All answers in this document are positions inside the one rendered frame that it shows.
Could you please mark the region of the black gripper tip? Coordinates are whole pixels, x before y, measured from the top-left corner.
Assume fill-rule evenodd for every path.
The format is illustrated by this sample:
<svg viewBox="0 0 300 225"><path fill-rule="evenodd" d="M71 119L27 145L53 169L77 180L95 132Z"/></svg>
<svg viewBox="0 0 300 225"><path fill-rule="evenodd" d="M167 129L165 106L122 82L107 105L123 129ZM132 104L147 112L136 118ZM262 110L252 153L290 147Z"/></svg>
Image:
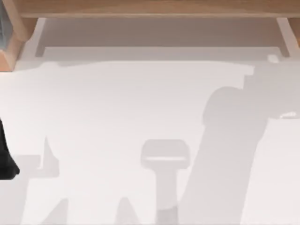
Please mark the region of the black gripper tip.
<svg viewBox="0 0 300 225"><path fill-rule="evenodd" d="M12 180L19 173L20 169L9 152L3 123L0 119L0 180Z"/></svg>

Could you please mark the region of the pale wooden drawer front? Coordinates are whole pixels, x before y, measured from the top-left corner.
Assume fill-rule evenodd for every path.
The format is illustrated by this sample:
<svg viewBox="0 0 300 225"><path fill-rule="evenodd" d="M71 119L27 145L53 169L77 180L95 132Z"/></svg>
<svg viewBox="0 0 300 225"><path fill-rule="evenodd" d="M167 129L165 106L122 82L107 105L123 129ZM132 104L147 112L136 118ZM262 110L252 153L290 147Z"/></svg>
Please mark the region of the pale wooden drawer front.
<svg viewBox="0 0 300 225"><path fill-rule="evenodd" d="M48 18L36 56L47 47L271 47L289 56L272 18Z"/></svg>

